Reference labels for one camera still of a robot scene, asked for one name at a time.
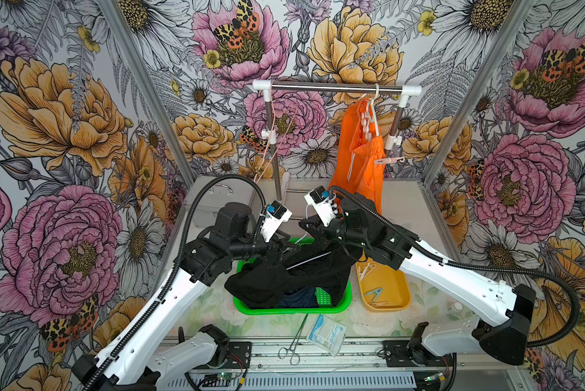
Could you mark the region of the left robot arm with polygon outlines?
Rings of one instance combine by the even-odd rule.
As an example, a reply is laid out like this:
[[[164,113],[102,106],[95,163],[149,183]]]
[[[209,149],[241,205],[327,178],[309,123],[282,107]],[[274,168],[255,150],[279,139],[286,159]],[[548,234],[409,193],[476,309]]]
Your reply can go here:
[[[96,355],[74,365],[85,390],[155,390],[199,367],[220,367],[229,355],[229,337],[214,325],[168,350],[157,348],[180,316],[235,260],[280,255],[289,239],[279,227],[292,213],[278,201],[255,217],[248,205],[226,204],[213,225],[184,240],[178,257],[154,296],[129,325]]]

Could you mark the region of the navy blue shorts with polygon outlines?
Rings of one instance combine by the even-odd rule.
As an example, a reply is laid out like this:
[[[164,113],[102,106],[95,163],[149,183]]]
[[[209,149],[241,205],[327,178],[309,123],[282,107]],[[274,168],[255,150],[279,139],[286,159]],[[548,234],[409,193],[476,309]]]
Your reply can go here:
[[[315,287],[305,287],[296,291],[287,292],[278,301],[277,307],[284,309],[310,309],[318,308]]]

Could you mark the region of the pink hanger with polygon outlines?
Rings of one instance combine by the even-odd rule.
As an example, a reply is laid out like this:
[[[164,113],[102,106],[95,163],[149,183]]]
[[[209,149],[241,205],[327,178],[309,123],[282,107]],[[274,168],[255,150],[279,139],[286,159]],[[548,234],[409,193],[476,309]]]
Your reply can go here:
[[[276,103],[271,90],[257,90],[245,99],[246,125],[253,131],[251,143],[257,153],[251,179],[255,183],[272,179],[279,186],[290,178],[282,164],[284,141],[292,134],[295,115],[278,110]]]

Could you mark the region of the green clothespin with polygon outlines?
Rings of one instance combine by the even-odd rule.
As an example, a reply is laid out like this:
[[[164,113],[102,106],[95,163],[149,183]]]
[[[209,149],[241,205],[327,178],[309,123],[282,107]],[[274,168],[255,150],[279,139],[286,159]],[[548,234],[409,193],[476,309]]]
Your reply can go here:
[[[364,294],[364,297],[370,297],[369,301],[371,303],[377,302],[378,298],[382,295],[383,288],[375,288],[370,290]]]

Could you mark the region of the white clothespin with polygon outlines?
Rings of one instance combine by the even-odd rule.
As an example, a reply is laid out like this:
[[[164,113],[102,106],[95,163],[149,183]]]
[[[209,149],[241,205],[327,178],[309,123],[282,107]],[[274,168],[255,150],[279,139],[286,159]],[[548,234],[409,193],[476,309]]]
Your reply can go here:
[[[359,265],[357,265],[357,275],[359,281],[363,281],[372,271],[375,270],[376,267],[377,264],[372,261],[361,262]]]

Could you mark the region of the black shorts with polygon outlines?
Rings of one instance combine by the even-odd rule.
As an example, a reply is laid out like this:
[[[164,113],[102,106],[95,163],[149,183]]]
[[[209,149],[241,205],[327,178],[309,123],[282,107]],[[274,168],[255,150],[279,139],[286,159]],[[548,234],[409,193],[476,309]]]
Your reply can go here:
[[[326,257],[286,270],[293,264],[329,251],[332,253]],[[225,289],[252,310],[279,308],[276,305],[285,293],[305,287],[322,289],[330,296],[330,305],[337,306],[345,295],[350,269],[362,255],[362,249],[356,247],[330,244],[322,249],[306,242],[296,252],[286,255],[277,267],[265,265],[263,257],[246,263],[227,279]]]

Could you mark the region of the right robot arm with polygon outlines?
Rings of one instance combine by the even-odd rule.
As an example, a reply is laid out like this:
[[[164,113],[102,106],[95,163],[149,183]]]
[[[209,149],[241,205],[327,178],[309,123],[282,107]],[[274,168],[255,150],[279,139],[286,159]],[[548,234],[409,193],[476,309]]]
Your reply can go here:
[[[486,353],[501,363],[523,363],[536,299],[530,286],[512,287],[476,273],[468,264],[454,264],[417,234],[381,216],[374,203],[359,194],[337,198],[318,187],[304,199],[315,210],[306,229],[315,239],[359,249],[374,262],[429,283],[473,311],[465,321],[420,324],[410,342],[413,355]]]

